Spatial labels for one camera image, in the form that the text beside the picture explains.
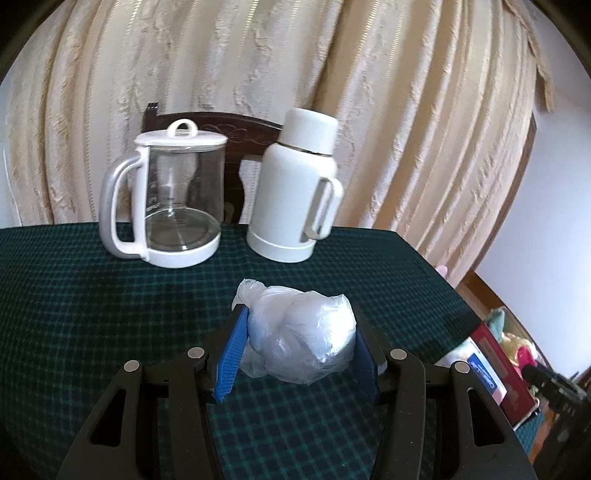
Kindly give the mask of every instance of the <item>green plaid tablecloth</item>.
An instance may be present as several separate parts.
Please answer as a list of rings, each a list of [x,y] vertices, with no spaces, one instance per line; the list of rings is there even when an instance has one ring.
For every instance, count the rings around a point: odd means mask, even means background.
[[[335,228],[301,264],[258,256],[245,233],[224,226],[210,260],[166,270],[114,258],[95,223],[0,231],[0,421],[41,478],[56,477],[123,363],[160,363],[198,345],[227,318],[243,278],[344,293],[393,344],[424,361],[438,360],[478,325],[393,232]],[[231,395],[209,412],[228,479],[369,478],[384,419],[350,370],[310,386],[239,372]],[[425,475],[431,409],[427,418]],[[165,478],[169,466],[165,458]]]

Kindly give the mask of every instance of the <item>beige curtain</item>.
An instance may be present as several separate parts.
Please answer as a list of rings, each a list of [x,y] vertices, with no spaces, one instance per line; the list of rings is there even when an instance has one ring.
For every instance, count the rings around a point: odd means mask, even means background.
[[[148,102],[277,123],[312,107],[340,121],[339,224],[396,230],[455,285],[515,175],[536,72],[551,106],[521,0],[66,0],[11,69],[11,186],[25,225],[96,221]]]
[[[339,223],[397,231],[457,285],[506,198],[546,72],[530,38],[501,0],[352,2],[314,101],[340,120]]]

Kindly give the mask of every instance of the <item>white wall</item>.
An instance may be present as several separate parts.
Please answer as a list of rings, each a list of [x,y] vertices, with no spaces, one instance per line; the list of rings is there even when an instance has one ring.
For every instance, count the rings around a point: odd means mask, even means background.
[[[10,81],[11,74],[9,72],[0,85],[0,228],[17,226],[20,224],[9,188],[7,177],[8,169],[4,163],[4,130],[6,127],[6,103]]]
[[[557,111],[538,130],[513,207],[477,269],[556,370],[591,365],[591,79],[539,10]]]

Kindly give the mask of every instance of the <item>glass kettle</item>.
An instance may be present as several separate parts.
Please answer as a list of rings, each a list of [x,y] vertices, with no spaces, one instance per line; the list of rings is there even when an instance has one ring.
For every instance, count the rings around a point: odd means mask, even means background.
[[[106,172],[100,195],[100,238],[114,256],[142,258],[159,267],[181,268],[217,250],[223,219],[224,150],[228,138],[199,131],[188,119],[166,130],[145,132],[136,150]],[[134,242],[117,237],[118,191],[126,173],[132,185]]]

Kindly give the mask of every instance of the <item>white thermos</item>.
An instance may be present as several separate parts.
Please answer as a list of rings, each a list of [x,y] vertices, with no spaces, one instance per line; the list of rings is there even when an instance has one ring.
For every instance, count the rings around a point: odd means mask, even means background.
[[[267,148],[246,241],[259,255],[301,262],[326,238],[343,197],[332,158],[339,123],[292,108],[277,143]]]

